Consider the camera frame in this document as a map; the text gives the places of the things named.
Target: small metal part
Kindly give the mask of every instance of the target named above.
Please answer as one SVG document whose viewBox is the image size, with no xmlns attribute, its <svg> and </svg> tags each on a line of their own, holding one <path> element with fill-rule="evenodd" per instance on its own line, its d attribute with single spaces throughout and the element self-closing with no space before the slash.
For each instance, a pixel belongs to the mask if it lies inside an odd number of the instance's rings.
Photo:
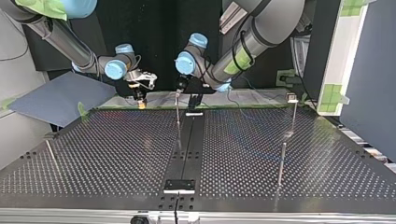
<svg viewBox="0 0 396 224">
<path fill-rule="evenodd" d="M 297 95 L 295 93 L 287 93 L 286 100 L 288 101 L 289 104 L 298 103 Z"/>
<path fill-rule="evenodd" d="M 189 111 L 186 113 L 186 117 L 201 117 L 204 115 L 204 112 L 201 110 Z"/>
<path fill-rule="evenodd" d="M 163 188 L 165 194 L 194 194 L 194 180 L 166 180 Z"/>
<path fill-rule="evenodd" d="M 286 156 L 286 146 L 287 146 L 286 143 L 282 144 L 282 153 L 280 156 L 280 165 L 279 165 L 279 176 L 277 178 L 277 184 L 279 187 L 282 186 L 282 175 L 283 175 L 283 166 L 285 163 L 285 156 Z"/>
<path fill-rule="evenodd" d="M 137 104 L 139 106 L 139 109 L 146 109 L 148 105 L 148 101 L 146 99 L 137 101 Z"/>
<path fill-rule="evenodd" d="M 131 88 L 136 88 L 136 87 L 144 87 L 148 90 L 154 90 L 155 87 L 155 81 L 157 80 L 157 76 L 153 73 L 149 72 L 143 72 L 140 69 L 135 69 L 134 71 L 128 72 L 126 78 L 126 81 L 128 82 L 133 82 L 134 84 L 131 84 Z M 144 85 L 141 81 L 149 81 L 148 86 Z"/>
</svg>

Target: gray panel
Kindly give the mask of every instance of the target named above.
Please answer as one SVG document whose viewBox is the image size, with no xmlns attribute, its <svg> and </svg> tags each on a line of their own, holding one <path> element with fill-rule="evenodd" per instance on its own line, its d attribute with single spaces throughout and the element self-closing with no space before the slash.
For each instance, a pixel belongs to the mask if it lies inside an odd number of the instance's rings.
<svg viewBox="0 0 396 224">
<path fill-rule="evenodd" d="M 116 94 L 114 87 L 94 79 L 66 73 L 17 99 L 9 108 L 20 114 L 61 127 L 78 119 L 78 103 L 90 110 Z"/>
<path fill-rule="evenodd" d="M 0 207 L 157 209 L 174 111 L 101 111 L 0 173 Z"/>
<path fill-rule="evenodd" d="M 341 121 L 362 139 L 396 161 L 396 1 L 369 5 Z"/>
</svg>

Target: metal rod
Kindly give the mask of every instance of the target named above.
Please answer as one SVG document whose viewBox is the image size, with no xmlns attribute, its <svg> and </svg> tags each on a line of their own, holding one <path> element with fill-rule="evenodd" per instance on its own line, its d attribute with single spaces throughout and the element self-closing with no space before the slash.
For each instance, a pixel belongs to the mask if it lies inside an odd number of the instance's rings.
<svg viewBox="0 0 396 224">
<path fill-rule="evenodd" d="M 53 154 L 52 147 L 50 146 L 50 141 L 46 140 L 46 143 L 47 143 L 47 147 L 49 148 L 50 156 L 52 157 L 53 160 L 56 160 L 55 154 Z"/>
<path fill-rule="evenodd" d="M 298 104 L 298 102 L 294 103 L 293 124 L 294 124 L 294 121 L 296 120 L 297 104 Z"/>
<path fill-rule="evenodd" d="M 177 127 L 180 129 L 180 113 L 178 111 L 178 97 L 180 96 L 179 93 L 176 93 L 176 113 L 177 113 Z"/>
<path fill-rule="evenodd" d="M 282 154 L 280 156 L 280 166 L 279 166 L 279 176 L 277 178 L 277 184 L 279 186 L 282 186 L 282 175 L 283 175 L 283 166 L 285 162 L 285 156 L 286 156 L 286 143 L 282 144 Z"/>
</svg>

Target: robotic arm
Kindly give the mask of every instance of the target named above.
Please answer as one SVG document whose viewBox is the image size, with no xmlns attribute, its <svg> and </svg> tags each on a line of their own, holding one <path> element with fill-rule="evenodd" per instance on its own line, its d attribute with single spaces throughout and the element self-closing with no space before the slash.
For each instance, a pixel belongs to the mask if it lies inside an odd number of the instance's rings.
<svg viewBox="0 0 396 224">
<path fill-rule="evenodd" d="M 83 1 L 91 4 L 92 8 L 88 13 L 80 15 L 79 18 L 89 16 L 96 6 L 96 0 L 78 0 L 76 3 L 81 4 Z M 146 107 L 147 89 L 154 89 L 157 77 L 154 74 L 142 73 L 138 69 L 141 58 L 134 55 L 131 45 L 117 46 L 114 57 L 102 56 L 98 58 L 87 45 L 78 39 L 65 21 L 37 14 L 29 8 L 18 6 L 14 0 L 1 0 L 0 8 L 15 21 L 28 25 L 59 50 L 72 62 L 75 70 L 82 73 L 106 74 L 114 80 L 122 78 L 126 80 L 133 90 L 133 97 L 139 103 L 139 108 Z"/>
<path fill-rule="evenodd" d="M 295 29 L 304 10 L 304 0 L 241 0 L 249 11 L 243 23 L 253 17 L 247 31 L 216 64 L 204 58 L 208 43 L 201 34 L 192 34 L 186 48 L 175 60 L 182 75 L 200 78 L 213 90 L 225 91 L 231 81 L 254 64 L 254 59 L 269 48 L 282 43 Z"/>
</svg>

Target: black perforated surface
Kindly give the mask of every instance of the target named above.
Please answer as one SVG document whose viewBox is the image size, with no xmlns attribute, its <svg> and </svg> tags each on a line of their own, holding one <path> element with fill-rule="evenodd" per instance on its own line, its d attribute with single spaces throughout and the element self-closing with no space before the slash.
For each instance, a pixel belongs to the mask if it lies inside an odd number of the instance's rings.
<svg viewBox="0 0 396 224">
<path fill-rule="evenodd" d="M 0 193 L 27 198 L 131 198 L 153 202 L 157 208 L 154 201 L 162 193 L 164 174 L 177 147 L 175 120 L 174 111 L 94 112 L 50 142 L 56 161 L 43 144 L 14 162 L 15 169 L 0 173 Z"/>
<path fill-rule="evenodd" d="M 361 211 L 380 213 L 396 207 L 390 170 L 326 119 L 299 109 L 293 125 L 292 113 L 288 108 L 206 112 L 202 169 L 196 173 L 203 209 L 356 212 L 362 206 Z M 282 143 L 287 149 L 279 188 Z"/>
<path fill-rule="evenodd" d="M 96 111 L 0 172 L 0 207 L 173 210 L 166 179 L 196 181 L 179 210 L 395 214 L 396 178 L 312 111 Z M 281 145 L 287 144 L 282 186 Z"/>
</svg>

